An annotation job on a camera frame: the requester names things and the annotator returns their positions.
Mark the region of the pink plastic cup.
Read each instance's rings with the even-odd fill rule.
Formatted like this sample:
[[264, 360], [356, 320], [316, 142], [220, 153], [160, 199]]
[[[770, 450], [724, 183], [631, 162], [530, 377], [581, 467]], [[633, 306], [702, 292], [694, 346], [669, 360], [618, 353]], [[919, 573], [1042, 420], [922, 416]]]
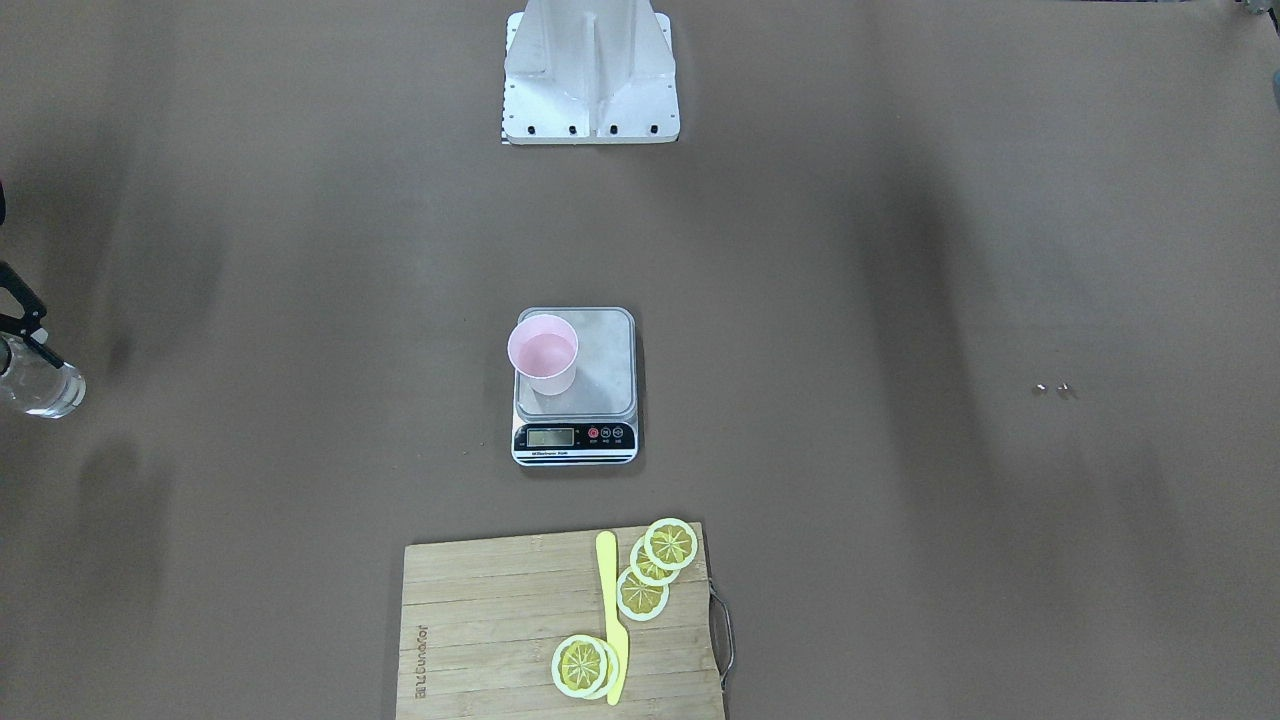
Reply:
[[562, 316], [543, 313], [520, 320], [506, 351], [517, 375], [539, 395], [562, 395], [576, 378], [579, 333]]

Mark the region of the digital kitchen scale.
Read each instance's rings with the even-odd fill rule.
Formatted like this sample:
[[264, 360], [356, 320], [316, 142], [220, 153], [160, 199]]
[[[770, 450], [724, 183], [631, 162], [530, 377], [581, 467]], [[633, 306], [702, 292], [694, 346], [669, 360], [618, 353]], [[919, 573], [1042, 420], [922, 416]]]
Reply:
[[527, 307], [579, 333], [576, 378], [557, 396], [532, 392], [513, 369], [511, 457], [526, 468], [623, 465], [640, 448], [636, 323], [623, 307]]

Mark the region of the bamboo cutting board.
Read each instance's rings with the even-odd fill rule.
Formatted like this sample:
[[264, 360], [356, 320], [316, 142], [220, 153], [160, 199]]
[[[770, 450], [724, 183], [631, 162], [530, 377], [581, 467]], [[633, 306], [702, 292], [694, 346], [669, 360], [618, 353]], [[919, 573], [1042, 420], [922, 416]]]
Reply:
[[573, 698], [553, 660], [571, 635], [607, 638], [595, 530], [413, 544], [404, 550], [398, 719], [723, 719], [731, 630], [704, 551], [667, 605], [628, 633], [621, 688]]

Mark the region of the lemon slice under knife tip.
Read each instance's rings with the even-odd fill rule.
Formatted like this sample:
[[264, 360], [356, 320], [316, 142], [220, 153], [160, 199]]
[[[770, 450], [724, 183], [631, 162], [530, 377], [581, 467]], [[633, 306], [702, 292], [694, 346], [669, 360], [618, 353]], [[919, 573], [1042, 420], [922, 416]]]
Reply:
[[605, 657], [599, 638], [576, 634], [564, 638], [550, 660], [550, 679], [571, 700], [594, 700], [605, 679]]

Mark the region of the yellow plastic knife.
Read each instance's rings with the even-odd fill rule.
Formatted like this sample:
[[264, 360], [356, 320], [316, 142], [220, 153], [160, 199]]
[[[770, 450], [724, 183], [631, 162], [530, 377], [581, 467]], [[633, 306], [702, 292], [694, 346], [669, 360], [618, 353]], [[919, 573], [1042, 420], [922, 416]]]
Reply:
[[617, 600], [620, 552], [614, 532], [600, 530], [595, 536], [595, 556], [602, 588], [605, 642], [616, 653], [616, 667], [618, 671], [617, 679], [612, 682], [611, 688], [605, 693], [605, 701], [609, 706], [617, 706], [621, 701], [625, 682], [628, 675], [630, 635], [628, 630], [620, 620], [620, 607]]

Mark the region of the middle lemon slice of row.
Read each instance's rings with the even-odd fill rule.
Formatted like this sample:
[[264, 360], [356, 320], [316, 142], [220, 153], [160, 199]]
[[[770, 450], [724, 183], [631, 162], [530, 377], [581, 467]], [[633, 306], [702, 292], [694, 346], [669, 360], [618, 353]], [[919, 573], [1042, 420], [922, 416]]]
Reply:
[[637, 583], [649, 587], [669, 585], [681, 573], [680, 568], [668, 569], [660, 566], [648, 553], [644, 537], [637, 539], [630, 551], [628, 570], [632, 573]]

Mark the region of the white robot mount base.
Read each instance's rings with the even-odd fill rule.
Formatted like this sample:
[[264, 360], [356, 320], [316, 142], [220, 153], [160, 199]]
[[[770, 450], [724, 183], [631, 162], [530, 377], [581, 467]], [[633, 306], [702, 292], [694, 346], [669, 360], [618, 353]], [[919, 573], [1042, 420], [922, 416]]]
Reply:
[[649, 1], [529, 1], [506, 19], [500, 140], [673, 143], [673, 26]]

